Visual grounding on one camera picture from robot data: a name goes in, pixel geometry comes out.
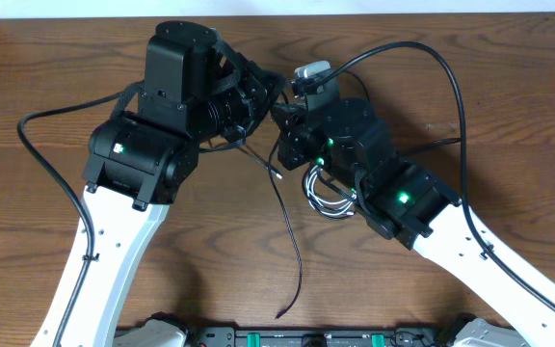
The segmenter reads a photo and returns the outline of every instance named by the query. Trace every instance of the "green led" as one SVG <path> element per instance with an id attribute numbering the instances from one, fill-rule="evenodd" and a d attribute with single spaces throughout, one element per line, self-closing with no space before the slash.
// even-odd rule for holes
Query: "green led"
<path id="1" fill-rule="evenodd" d="M 401 203 L 406 203 L 410 200 L 410 197 L 406 193 L 400 193 L 400 195 L 397 196 L 397 200 L 399 200 Z"/>

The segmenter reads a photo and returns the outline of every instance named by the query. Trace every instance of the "wooden table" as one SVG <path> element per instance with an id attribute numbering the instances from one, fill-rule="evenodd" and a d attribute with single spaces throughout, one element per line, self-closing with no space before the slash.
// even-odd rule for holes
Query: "wooden table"
<path id="1" fill-rule="evenodd" d="M 29 112 L 99 98 L 144 75 L 145 47 L 165 18 L 0 20 L 0 345 L 27 345 L 40 327 L 78 216 L 16 137 Z M 216 27 L 261 67 L 291 76 L 333 66 L 382 43 L 418 40 L 439 51 L 466 107 L 472 205 L 507 244 L 555 280 L 555 14 L 190 18 Z M 354 68 L 399 148 L 457 136 L 455 100 L 435 61 L 396 50 Z M 361 95 L 340 77 L 344 95 Z M 111 105 L 38 120 L 29 136 L 77 193 L 92 130 Z M 267 155 L 270 120 L 250 138 Z M 458 149 L 420 159 L 458 189 Z M 448 324 L 459 312 L 506 324 L 461 282 L 361 218 L 333 223 L 301 193 L 303 170 L 278 187 L 304 259 L 304 287 L 263 169 L 237 151 L 205 154 L 151 241 L 119 323 L 156 311 L 190 323 L 379 327 Z"/>

